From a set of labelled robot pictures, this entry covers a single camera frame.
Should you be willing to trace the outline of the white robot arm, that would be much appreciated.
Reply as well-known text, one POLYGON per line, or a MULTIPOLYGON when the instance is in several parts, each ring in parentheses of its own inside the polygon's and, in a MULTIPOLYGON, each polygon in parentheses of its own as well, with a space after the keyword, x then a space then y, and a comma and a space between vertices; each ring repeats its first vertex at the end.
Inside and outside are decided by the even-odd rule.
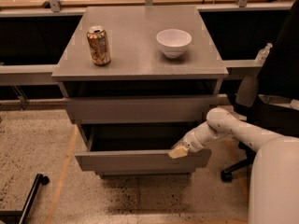
POLYGON ((248 224, 299 224, 299 138, 248 124, 216 107, 172 147, 169 156, 185 157, 227 134, 256 152, 248 224))

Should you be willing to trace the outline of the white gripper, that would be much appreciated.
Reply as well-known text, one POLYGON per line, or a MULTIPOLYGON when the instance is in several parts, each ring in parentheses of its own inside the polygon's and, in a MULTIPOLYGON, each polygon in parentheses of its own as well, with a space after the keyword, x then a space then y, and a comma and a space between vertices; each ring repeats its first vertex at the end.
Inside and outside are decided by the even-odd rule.
POLYGON ((187 132, 175 145, 168 155, 171 159, 186 157, 189 152, 198 152, 205 146, 195 136, 195 131, 187 132))

